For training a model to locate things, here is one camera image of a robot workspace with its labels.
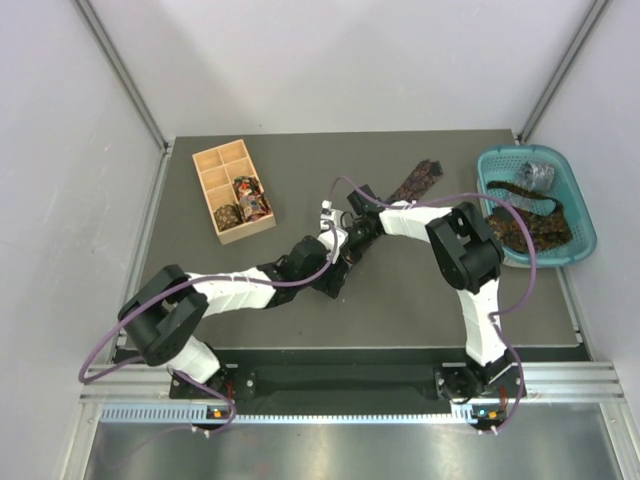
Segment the dark purple patterned tie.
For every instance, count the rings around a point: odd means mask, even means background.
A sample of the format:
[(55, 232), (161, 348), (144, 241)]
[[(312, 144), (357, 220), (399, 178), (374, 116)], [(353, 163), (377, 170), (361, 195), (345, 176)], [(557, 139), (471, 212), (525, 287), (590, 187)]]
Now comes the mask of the dark purple patterned tie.
[(397, 201), (420, 200), (444, 175), (439, 161), (423, 160), (411, 171), (402, 184), (387, 198), (388, 204)]

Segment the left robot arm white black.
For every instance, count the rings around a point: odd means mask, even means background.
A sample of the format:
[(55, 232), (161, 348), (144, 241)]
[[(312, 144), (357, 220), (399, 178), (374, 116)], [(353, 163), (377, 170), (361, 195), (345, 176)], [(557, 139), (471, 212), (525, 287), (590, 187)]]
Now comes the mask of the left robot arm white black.
[(200, 275), (177, 265), (161, 269), (118, 313), (144, 362), (191, 377), (205, 396), (226, 387), (227, 374), (213, 349), (195, 338), (200, 321), (241, 309), (269, 309), (292, 301), (305, 288), (326, 289), (338, 274), (348, 234), (326, 230), (305, 236), (287, 255), (241, 272)]

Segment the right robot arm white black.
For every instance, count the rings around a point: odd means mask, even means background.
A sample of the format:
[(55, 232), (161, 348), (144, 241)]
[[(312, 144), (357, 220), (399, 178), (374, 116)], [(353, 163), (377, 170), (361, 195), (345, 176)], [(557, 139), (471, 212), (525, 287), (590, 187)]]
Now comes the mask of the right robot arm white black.
[(498, 389), (511, 368), (502, 339), (498, 291), (504, 252), (479, 210), (469, 202), (455, 207), (419, 206), (404, 200), (387, 207), (369, 192), (352, 192), (355, 214), (347, 228), (345, 260), (353, 263), (381, 235), (428, 243), (439, 272), (457, 293), (466, 331), (463, 367), (445, 367), (440, 390), (468, 401)]

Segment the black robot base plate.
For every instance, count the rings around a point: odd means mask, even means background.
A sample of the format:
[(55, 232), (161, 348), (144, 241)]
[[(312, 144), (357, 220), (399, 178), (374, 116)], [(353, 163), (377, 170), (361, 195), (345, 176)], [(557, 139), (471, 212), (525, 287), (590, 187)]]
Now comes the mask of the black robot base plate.
[[(443, 413), (451, 400), (440, 390), (445, 367), (463, 367), (463, 348), (218, 349), (221, 370), (195, 386), (172, 377), (170, 396), (205, 400), (213, 390), (243, 415), (365, 415)], [(497, 388), (468, 403), (497, 403), (524, 395), (515, 360)]]

